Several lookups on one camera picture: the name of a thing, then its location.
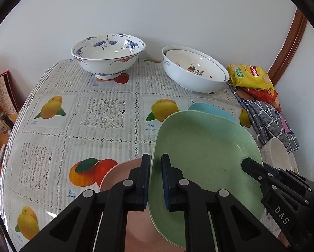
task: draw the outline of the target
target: screw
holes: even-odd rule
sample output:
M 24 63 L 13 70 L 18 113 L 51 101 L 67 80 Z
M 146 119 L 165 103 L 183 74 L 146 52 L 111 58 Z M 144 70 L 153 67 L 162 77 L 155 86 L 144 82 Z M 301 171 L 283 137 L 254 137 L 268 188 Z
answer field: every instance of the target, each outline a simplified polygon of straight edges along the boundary
M 189 184 L 189 181 L 187 179 L 180 179 L 179 184 L 181 186 L 187 186 Z
M 226 189 L 221 189 L 219 190 L 219 195 L 222 197 L 227 197 L 229 195 L 229 192 Z
M 86 198 L 93 196 L 93 194 L 94 192 L 91 189 L 87 189 L 83 192 L 83 196 Z
M 132 186 L 134 183 L 134 181 L 130 180 L 130 179 L 127 179 L 127 180 L 124 180 L 123 181 L 123 185 L 124 186 Z

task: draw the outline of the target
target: white wall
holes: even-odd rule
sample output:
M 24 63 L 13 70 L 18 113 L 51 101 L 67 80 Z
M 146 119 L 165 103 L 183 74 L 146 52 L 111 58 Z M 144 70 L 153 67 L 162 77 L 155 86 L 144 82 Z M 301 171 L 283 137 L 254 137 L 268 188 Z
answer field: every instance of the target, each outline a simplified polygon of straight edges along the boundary
M 314 29 L 309 23 L 275 89 L 284 117 L 301 145 L 294 152 L 299 172 L 314 181 Z
M 0 73 L 11 71 L 24 100 L 74 43 L 111 32 L 142 38 L 143 58 L 177 44 L 268 69 L 294 11 L 290 0 L 21 0 L 0 26 Z

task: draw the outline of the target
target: dish towel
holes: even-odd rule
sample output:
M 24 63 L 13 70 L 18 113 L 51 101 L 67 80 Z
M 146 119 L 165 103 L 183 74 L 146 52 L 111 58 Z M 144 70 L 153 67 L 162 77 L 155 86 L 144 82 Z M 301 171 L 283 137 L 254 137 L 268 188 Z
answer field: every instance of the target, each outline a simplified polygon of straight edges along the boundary
M 286 120 L 273 106 L 258 100 L 246 100 L 240 98 L 230 82 L 228 87 L 239 101 L 240 105 L 247 111 L 249 119 L 262 146 L 271 138 L 277 137 L 290 153 L 299 149 L 297 138 L 289 128 Z

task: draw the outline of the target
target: yellow chip bag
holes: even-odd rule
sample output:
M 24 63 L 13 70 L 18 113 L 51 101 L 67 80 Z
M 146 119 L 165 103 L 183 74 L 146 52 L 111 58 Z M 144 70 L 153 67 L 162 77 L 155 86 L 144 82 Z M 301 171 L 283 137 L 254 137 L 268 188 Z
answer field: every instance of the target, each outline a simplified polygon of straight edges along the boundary
M 262 67 L 230 64 L 227 70 L 234 87 L 241 86 L 258 90 L 274 89 L 268 74 Z

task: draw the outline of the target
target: green plate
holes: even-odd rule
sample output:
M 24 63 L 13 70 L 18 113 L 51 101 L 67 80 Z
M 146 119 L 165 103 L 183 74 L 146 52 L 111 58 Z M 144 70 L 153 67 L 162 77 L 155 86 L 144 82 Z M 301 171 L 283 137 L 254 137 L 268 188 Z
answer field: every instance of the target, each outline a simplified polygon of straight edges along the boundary
M 166 210 L 161 173 L 161 155 L 169 154 L 171 165 L 203 189 L 229 190 L 258 219 L 263 214 L 260 184 L 241 169 L 244 158 L 262 165 L 252 136 L 239 124 L 198 111 L 170 115 L 159 128 L 152 155 L 149 211 L 159 233 L 174 245 L 185 247 L 183 212 Z

